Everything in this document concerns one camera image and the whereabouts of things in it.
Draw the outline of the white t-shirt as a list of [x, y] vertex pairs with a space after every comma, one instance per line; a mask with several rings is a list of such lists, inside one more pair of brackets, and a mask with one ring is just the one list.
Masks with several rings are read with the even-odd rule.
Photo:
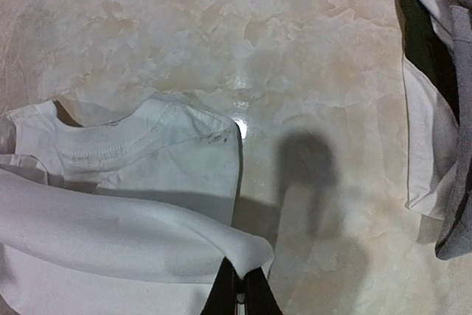
[[157, 96], [70, 126], [46, 101], [1, 116], [1, 309], [201, 314], [224, 258], [239, 279], [274, 259], [232, 226], [240, 129]]

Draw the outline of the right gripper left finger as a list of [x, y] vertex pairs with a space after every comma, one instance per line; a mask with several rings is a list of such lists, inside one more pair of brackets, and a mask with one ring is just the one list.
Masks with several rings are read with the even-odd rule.
[[224, 258], [201, 315], [235, 315], [239, 279], [233, 265]]

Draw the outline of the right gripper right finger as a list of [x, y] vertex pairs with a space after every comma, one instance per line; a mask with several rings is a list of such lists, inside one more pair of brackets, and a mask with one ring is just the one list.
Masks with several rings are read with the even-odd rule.
[[245, 314], [282, 315], [282, 311], [261, 268], [250, 271], [244, 277], [243, 294]]

